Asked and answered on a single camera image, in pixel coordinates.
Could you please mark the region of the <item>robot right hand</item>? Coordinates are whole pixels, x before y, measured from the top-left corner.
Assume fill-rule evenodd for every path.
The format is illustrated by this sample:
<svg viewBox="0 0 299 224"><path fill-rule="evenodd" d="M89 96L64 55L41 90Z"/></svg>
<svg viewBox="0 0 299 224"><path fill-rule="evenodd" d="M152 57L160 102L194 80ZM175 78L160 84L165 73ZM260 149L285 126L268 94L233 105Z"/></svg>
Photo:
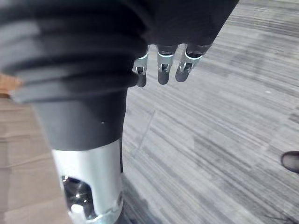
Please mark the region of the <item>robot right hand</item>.
<svg viewBox="0 0 299 224"><path fill-rule="evenodd" d="M75 224L117 224L123 214L122 133L127 91L146 85L148 50L158 81L184 82L236 0L3 0L0 71L37 115Z"/></svg>

